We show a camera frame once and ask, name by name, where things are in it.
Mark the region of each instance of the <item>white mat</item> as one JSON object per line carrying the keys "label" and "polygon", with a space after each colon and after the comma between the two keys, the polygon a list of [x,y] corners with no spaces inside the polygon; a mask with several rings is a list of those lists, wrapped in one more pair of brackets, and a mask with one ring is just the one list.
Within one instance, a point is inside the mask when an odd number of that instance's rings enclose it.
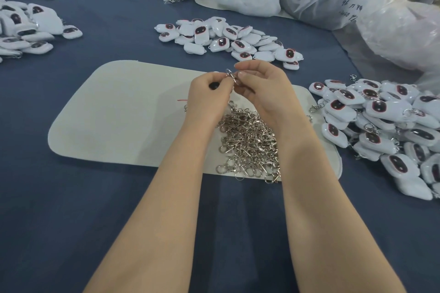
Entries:
{"label": "white mat", "polygon": [[[203,72],[133,60],[109,62],[98,68],[77,90],[53,122],[48,135],[55,153],[105,163],[158,167],[184,121],[190,82]],[[293,86],[304,111],[316,104],[304,87]],[[235,92],[238,107],[255,110]],[[324,122],[314,114],[315,130]],[[218,151],[223,134],[216,129],[203,172],[217,174],[226,162]],[[341,157],[319,133],[338,177]]]}
{"label": "white mat", "polygon": [[[204,7],[208,7],[208,8],[212,8],[212,9],[220,9],[223,11],[229,10],[227,7],[217,4],[217,2],[215,0],[194,0],[194,1],[197,4],[204,6]],[[294,18],[291,15],[289,15],[288,13],[286,13],[286,11],[283,9],[276,16],[279,16],[281,18],[288,18],[288,19],[294,20]]]}

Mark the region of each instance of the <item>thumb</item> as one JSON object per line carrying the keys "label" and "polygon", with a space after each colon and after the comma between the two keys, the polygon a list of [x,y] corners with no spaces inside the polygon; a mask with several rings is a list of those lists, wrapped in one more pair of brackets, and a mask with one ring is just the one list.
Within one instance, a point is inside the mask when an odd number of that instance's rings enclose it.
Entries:
{"label": "thumb", "polygon": [[249,87],[251,90],[255,91],[258,88],[261,87],[264,79],[261,79],[260,77],[257,77],[256,75],[240,71],[238,73],[238,77],[240,81],[247,87]]}
{"label": "thumb", "polygon": [[221,92],[227,92],[228,94],[232,92],[232,88],[234,87],[234,79],[232,77],[226,77],[223,79],[217,88]]}

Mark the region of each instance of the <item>forearm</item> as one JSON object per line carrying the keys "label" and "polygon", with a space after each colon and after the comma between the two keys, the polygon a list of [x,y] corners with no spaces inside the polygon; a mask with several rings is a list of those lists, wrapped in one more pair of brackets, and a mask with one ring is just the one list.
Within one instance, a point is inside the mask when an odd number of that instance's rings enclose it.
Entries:
{"label": "forearm", "polygon": [[310,125],[277,138],[287,230],[301,293],[404,292],[334,175]]}
{"label": "forearm", "polygon": [[211,134],[184,124],[85,293],[188,291]]}

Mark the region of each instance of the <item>person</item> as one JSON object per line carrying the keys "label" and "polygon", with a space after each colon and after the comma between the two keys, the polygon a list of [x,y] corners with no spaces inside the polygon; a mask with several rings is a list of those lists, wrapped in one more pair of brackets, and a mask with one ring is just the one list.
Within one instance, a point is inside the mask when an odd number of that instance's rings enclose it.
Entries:
{"label": "person", "polygon": [[[340,186],[284,71],[259,60],[235,68],[239,85],[216,72],[191,82],[179,134],[84,293],[188,292],[204,158],[233,89],[277,140],[300,292],[405,292]],[[215,81],[220,85],[212,90]]]}

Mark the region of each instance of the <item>table surface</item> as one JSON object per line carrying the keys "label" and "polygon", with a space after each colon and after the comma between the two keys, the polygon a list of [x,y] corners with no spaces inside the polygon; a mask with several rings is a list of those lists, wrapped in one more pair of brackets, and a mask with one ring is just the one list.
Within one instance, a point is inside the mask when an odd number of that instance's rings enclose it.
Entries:
{"label": "table surface", "polygon": [[[80,293],[147,189],[156,168],[86,162],[52,153],[47,132],[99,66],[139,60],[198,71],[233,67],[225,53],[188,55],[153,27],[224,16],[276,35],[305,56],[292,83],[349,81],[356,69],[333,35],[284,18],[261,19],[193,1],[16,0],[54,8],[84,37],[43,56],[0,65],[0,291]],[[344,190],[408,292],[437,292],[437,201],[399,193],[380,163],[341,150]],[[281,185],[205,175],[190,292],[297,292]]]}

